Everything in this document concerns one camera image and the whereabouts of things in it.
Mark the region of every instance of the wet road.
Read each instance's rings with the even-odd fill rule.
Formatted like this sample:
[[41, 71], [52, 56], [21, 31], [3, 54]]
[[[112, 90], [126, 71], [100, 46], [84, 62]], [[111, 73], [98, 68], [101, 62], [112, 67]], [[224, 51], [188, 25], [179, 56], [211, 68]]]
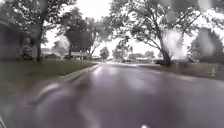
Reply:
[[73, 84], [58, 86], [34, 105], [20, 101], [6, 126], [224, 128], [223, 82], [102, 64]]

